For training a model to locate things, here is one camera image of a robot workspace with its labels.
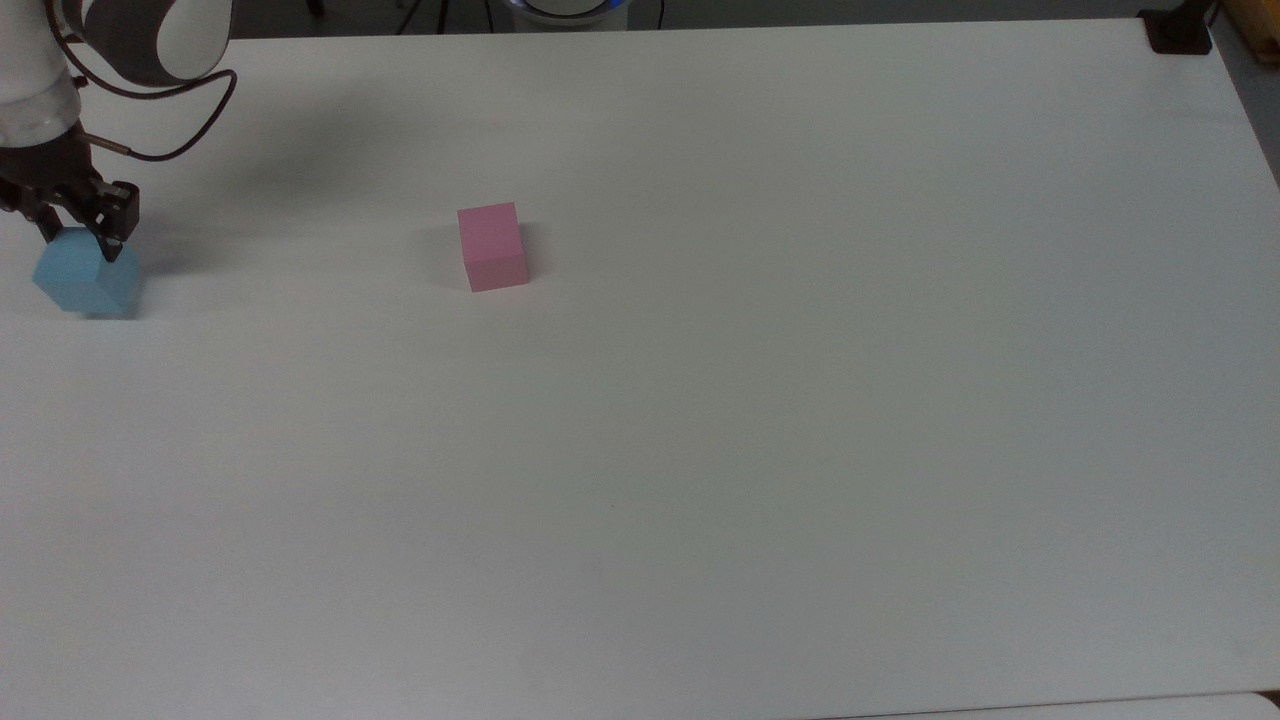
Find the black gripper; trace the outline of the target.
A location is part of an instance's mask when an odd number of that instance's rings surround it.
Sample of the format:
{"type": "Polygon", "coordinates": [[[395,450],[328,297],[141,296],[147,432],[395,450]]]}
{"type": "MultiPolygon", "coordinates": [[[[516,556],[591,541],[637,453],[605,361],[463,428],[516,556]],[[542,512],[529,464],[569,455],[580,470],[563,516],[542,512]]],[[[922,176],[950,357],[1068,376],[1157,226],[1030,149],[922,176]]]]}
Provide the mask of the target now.
{"type": "Polygon", "coordinates": [[[140,187],[101,179],[78,128],[45,143],[1,149],[1,204],[36,225],[45,243],[64,229],[55,208],[84,215],[106,263],[114,263],[140,222],[140,187]]]}

